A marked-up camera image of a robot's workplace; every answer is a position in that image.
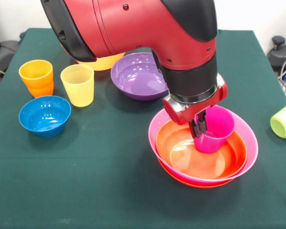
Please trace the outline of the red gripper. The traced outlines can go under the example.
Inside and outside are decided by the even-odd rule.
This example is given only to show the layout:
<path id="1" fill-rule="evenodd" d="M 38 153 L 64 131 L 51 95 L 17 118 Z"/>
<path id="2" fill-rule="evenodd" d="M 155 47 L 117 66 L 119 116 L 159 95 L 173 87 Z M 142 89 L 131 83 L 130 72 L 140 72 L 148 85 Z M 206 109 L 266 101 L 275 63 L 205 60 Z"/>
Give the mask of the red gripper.
<path id="1" fill-rule="evenodd" d="M 176 101 L 168 94 L 163 99 L 163 106 L 170 118 L 179 125 L 184 125 L 189 122 L 189 128 L 193 139 L 199 138 L 200 134 L 206 134 L 206 111 L 210 106 L 214 106 L 224 100 L 228 94 L 227 84 L 224 78 L 217 74 L 217 88 L 215 92 L 205 100 L 194 104 L 185 104 Z"/>

